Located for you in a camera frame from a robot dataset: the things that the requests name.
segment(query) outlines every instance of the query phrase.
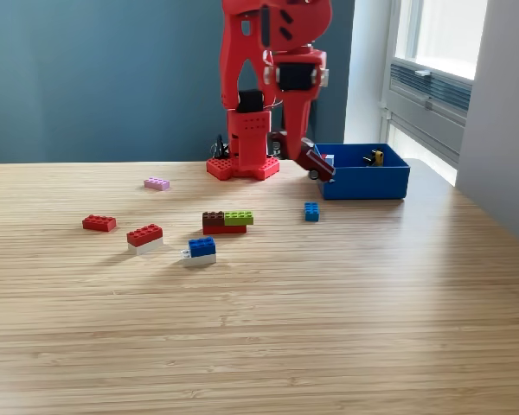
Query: window frame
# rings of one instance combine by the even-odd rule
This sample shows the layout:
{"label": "window frame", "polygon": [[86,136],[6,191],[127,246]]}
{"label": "window frame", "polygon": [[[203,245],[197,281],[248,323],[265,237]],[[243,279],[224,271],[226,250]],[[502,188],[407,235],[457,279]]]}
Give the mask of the window frame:
{"label": "window frame", "polygon": [[[412,5],[408,17],[406,56],[414,58],[424,0],[410,1]],[[414,71],[428,71],[429,76],[434,79],[443,80],[465,89],[472,88],[473,80],[395,57],[400,29],[401,4],[402,0],[392,0],[387,62],[381,96],[380,141],[388,142],[389,126],[393,125],[412,136],[415,141],[434,154],[444,158],[453,167],[457,167],[467,112],[393,80],[391,66],[396,64]]]}

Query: red robot arm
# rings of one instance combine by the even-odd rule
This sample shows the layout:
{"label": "red robot arm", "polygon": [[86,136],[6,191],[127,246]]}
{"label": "red robot arm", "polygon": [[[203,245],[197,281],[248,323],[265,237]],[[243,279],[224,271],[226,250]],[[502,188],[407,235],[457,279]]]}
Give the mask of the red robot arm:
{"label": "red robot arm", "polygon": [[[229,161],[208,160],[208,171],[221,180],[255,176],[260,180],[279,171],[279,162],[266,154],[271,107],[276,99],[285,108],[287,155],[314,171],[311,178],[328,181],[334,169],[315,157],[307,131],[311,101],[326,85],[326,53],[313,49],[330,25],[330,0],[222,0],[225,28],[221,47],[221,100],[227,109]],[[250,33],[244,34],[243,22]],[[258,95],[239,92],[242,65],[250,60],[258,77]]]}

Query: grey wall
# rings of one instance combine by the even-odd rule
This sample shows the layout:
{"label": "grey wall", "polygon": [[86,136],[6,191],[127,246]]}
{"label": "grey wall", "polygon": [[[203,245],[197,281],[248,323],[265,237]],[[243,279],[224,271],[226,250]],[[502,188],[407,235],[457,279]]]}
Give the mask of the grey wall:
{"label": "grey wall", "polygon": [[519,236],[519,0],[490,0],[458,188]]}
{"label": "grey wall", "polygon": [[392,0],[356,0],[349,64],[346,143],[378,143]]}
{"label": "grey wall", "polygon": [[[353,0],[333,5],[325,142],[343,139]],[[0,163],[207,158],[222,27],[216,0],[0,0]]]}

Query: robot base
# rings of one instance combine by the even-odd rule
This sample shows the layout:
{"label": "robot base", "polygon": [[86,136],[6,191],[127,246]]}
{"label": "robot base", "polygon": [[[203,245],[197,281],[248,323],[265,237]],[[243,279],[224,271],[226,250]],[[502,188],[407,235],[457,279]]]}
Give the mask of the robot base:
{"label": "robot base", "polygon": [[253,177],[256,180],[265,180],[280,170],[279,160],[272,156],[267,158],[261,168],[255,170],[241,171],[232,159],[210,158],[206,166],[208,173],[219,180],[228,180],[231,177]]}

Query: green lego brick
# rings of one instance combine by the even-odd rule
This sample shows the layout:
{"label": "green lego brick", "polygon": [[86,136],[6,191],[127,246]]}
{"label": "green lego brick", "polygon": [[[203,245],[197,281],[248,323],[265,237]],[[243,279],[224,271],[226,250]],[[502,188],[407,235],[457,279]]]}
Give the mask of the green lego brick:
{"label": "green lego brick", "polygon": [[225,212],[226,227],[243,227],[245,225],[253,225],[253,214],[250,210]]}

